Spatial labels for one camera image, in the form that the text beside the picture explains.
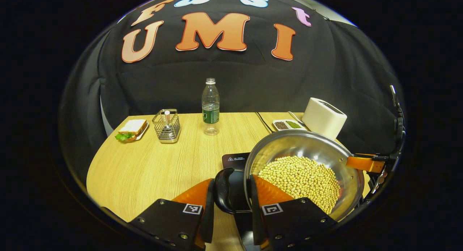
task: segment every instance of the purple letter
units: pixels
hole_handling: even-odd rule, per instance
[[[310,22],[307,21],[307,18],[310,18],[310,17],[304,12],[303,9],[299,9],[295,7],[292,7],[292,8],[293,10],[296,11],[297,18],[303,25],[306,25],[307,27],[310,27],[312,25]]]

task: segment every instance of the orange letter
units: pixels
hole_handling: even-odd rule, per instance
[[[136,24],[144,21],[145,19],[149,19],[151,18],[152,16],[154,16],[154,14],[152,12],[158,12],[160,11],[162,8],[164,8],[164,4],[165,3],[169,3],[169,2],[172,2],[173,0],[165,0],[163,2],[160,2],[154,6],[151,6],[149,7],[148,9],[144,9],[142,11],[142,15],[140,15],[140,17],[134,22],[132,23],[131,26],[135,26]]]
[[[133,43],[135,42],[135,37],[141,30],[134,30],[127,34],[123,38],[124,45],[122,45],[122,60],[127,63],[134,63],[135,61],[142,60],[146,57],[153,49],[157,28],[163,23],[164,21],[160,20],[145,27],[145,30],[148,31],[146,32],[145,44],[142,49],[137,52],[133,51]]]
[[[246,21],[250,20],[248,15],[229,13],[217,24],[214,24],[204,12],[195,12],[182,17],[186,21],[182,42],[175,47],[177,50],[195,50],[199,43],[195,41],[196,33],[200,36],[201,42],[206,48],[212,47],[215,40],[222,35],[222,40],[217,43],[221,50],[246,50],[243,43],[243,32]]]
[[[296,32],[285,25],[275,24],[273,26],[278,31],[278,38],[276,40],[275,49],[272,50],[272,55],[284,60],[293,60],[293,55],[291,54],[291,40],[293,36],[296,35]]]

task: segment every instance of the wire utensil holder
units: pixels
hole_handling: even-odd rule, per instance
[[[157,112],[152,122],[160,142],[172,144],[178,141],[181,129],[177,109],[162,109]]]

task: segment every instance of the black fabric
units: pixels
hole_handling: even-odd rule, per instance
[[[65,91],[63,115],[73,116],[62,140],[68,163],[85,183],[94,154],[106,137],[99,96],[111,127],[129,115],[155,114],[162,108],[180,113],[200,112],[206,78],[217,81],[221,112],[303,112],[311,97],[323,99],[348,116],[338,139],[355,153],[387,153],[394,149],[394,119],[389,85],[396,88],[404,106],[403,91],[392,67],[379,48],[361,30],[328,21],[294,0],[269,0],[258,8],[239,0],[210,0],[203,4],[165,5],[154,16],[131,27],[141,11],[164,0],[153,0],[109,27],[91,44],[71,74]],[[303,25],[291,7],[310,15]],[[206,12],[214,23],[228,13],[250,16],[245,24],[242,52],[224,51],[215,41],[205,48],[177,51],[185,21],[182,16]],[[140,29],[134,51],[144,45],[147,25],[163,20],[154,48],[143,60],[125,63],[123,37]],[[274,24],[293,28],[291,61],[273,57],[277,30]]]
[[[97,63],[110,31],[103,31],[83,52],[69,75],[59,108],[61,150],[68,167],[83,185],[94,155],[107,138],[101,115]]]

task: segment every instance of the white tray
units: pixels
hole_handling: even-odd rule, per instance
[[[290,122],[293,122],[295,124],[297,124],[298,126],[300,126],[300,128],[293,128],[291,126],[289,126],[288,123],[286,123],[286,121],[290,121]],[[285,129],[279,129],[278,127],[276,127],[275,123],[276,122],[283,122],[283,124],[286,125],[287,129],[296,129],[296,130],[304,130],[304,131],[307,131],[307,129],[302,126],[300,123],[298,123],[296,120],[291,120],[291,119],[282,119],[282,120],[275,120],[273,121],[273,126],[278,130],[278,131],[281,131],[281,130],[285,130]]]

